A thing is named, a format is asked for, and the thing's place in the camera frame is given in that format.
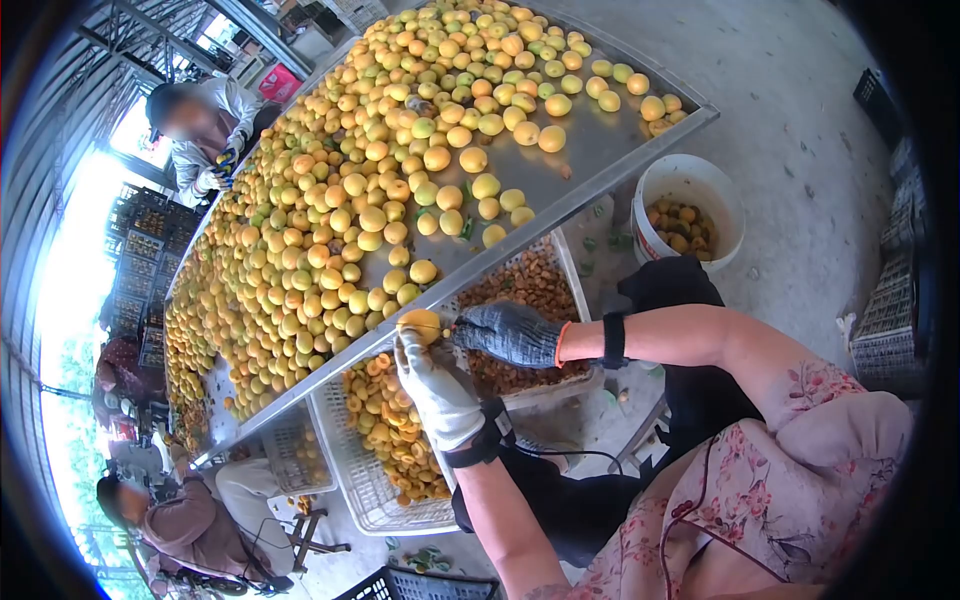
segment hand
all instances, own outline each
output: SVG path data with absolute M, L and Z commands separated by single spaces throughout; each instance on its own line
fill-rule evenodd
M 482 350 L 517 367 L 557 367 L 557 348 L 569 322 L 550 323 L 530 306 L 507 300 L 461 313 L 453 343 Z
M 200 194 L 203 195 L 211 189 L 215 190 L 228 190 L 230 188 L 227 180 L 222 178 L 219 174 L 214 173 L 216 167 L 206 167 L 203 169 L 200 174 L 197 176 L 197 182 L 193 186 L 197 189 Z
M 420 412 L 423 427 L 440 451 L 463 445 L 484 424 L 480 403 L 444 367 L 434 363 L 420 335 L 403 327 L 394 348 L 396 374 Z
M 242 156 L 240 153 L 243 152 L 243 147 L 246 146 L 246 140 L 244 140 L 243 135 L 235 135 L 227 141 L 227 147 L 224 149 L 224 154 L 229 155 L 227 163 L 233 164 L 237 160 L 240 160 Z

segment floral shirt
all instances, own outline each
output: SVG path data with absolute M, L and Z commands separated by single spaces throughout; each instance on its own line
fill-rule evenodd
M 741 420 L 658 475 L 570 597 L 679 598 L 709 543 L 769 585 L 837 571 L 906 449 L 909 410 L 819 360 L 789 370 L 759 404 L 766 425 Z

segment cable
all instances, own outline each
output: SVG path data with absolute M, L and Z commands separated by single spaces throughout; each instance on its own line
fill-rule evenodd
M 561 452 L 560 450 L 539 451 L 539 450 L 531 450 L 529 448 L 521 448 L 516 444 L 514 444 L 514 448 L 530 456 L 567 456 L 570 454 L 593 454 L 596 456 L 606 456 L 611 461 L 613 461 L 613 463 L 616 465 L 616 470 L 618 470 L 621 475 L 623 474 L 623 466 L 620 465 L 620 461 L 616 460 L 616 457 L 613 456 L 612 454 L 601 452 L 600 450 L 568 450 L 563 452 Z

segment metal shelf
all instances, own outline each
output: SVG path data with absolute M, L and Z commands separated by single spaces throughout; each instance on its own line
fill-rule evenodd
M 659 137 L 646 140 L 638 127 L 640 117 L 637 111 L 641 97 L 631 96 L 625 91 L 624 85 L 611 82 L 612 89 L 622 92 L 620 95 L 623 107 L 619 112 L 603 112 L 586 93 L 580 93 L 571 99 L 574 108 L 566 117 L 549 117 L 542 110 L 530 115 L 532 120 L 539 122 L 542 126 L 555 123 L 567 130 L 567 145 L 556 155 L 548 155 L 539 148 L 520 147 L 514 143 L 513 139 L 507 139 L 509 135 L 498 136 L 489 146 L 486 146 L 491 157 L 491 165 L 486 172 L 495 173 L 503 189 L 512 187 L 523 189 L 528 205 L 537 213 L 536 218 L 522 228 L 511 231 L 493 248 L 483 250 L 479 232 L 482 228 L 479 223 L 471 241 L 451 244 L 451 238 L 445 235 L 436 233 L 429 237 L 420 235 L 416 226 L 412 226 L 413 211 L 408 211 L 408 229 L 411 231 L 416 248 L 416 257 L 433 260 L 443 274 L 443 278 L 397 314 L 354 341 L 320 369 L 310 373 L 302 382 L 278 396 L 273 403 L 251 419 L 242 424 L 238 423 L 235 432 L 232 435 L 221 436 L 220 442 L 197 458 L 196 465 L 201 465 L 211 457 L 230 449 L 365 356 L 372 348 L 384 344 L 393 337 L 397 318 L 406 311 L 414 308 L 437 307 L 467 289 L 477 279 L 502 265 L 517 252 L 525 250 L 535 240 L 558 227 L 585 205 L 614 189 L 628 177 L 662 156 L 681 139 L 700 130 L 720 116 L 720 111 L 706 98 L 655 60 L 645 56 L 626 42 L 609 36 L 576 18 L 557 12 L 541 2 L 524 2 L 523 4 L 538 14 L 544 15 L 551 24 L 560 25 L 565 31 L 573 29 L 585 35 L 593 46 L 593 54 L 584 61 L 584 66 L 577 72 L 582 79 L 588 78 L 589 65 L 594 60 L 626 62 L 638 67 L 640 72 L 647 75 L 652 91 L 660 95 L 673 93 L 679 96 L 689 116 Z M 332 69 L 342 61 L 352 43 L 352 40 L 349 41 L 335 53 L 335 56 L 327 62 L 325 69 Z M 324 72 L 325 70 L 318 71 L 320 75 L 317 81 L 322 78 Z M 451 164 L 457 164 L 459 153 L 460 151 L 452 152 Z M 569 180 L 563 179 L 560 175 L 560 170 L 565 165 L 572 170 Z M 431 180 L 440 186 L 459 185 L 464 179 L 465 174 L 461 173 L 459 168 L 431 174 Z M 205 226 L 207 220 L 204 217 L 201 228 Z M 361 286 L 367 282 L 379 281 L 391 268 L 386 261 L 389 250 L 390 248 L 385 244 L 377 252 L 370 252 L 375 256 L 382 254 L 383 260 L 370 260 L 368 257 L 364 265 Z

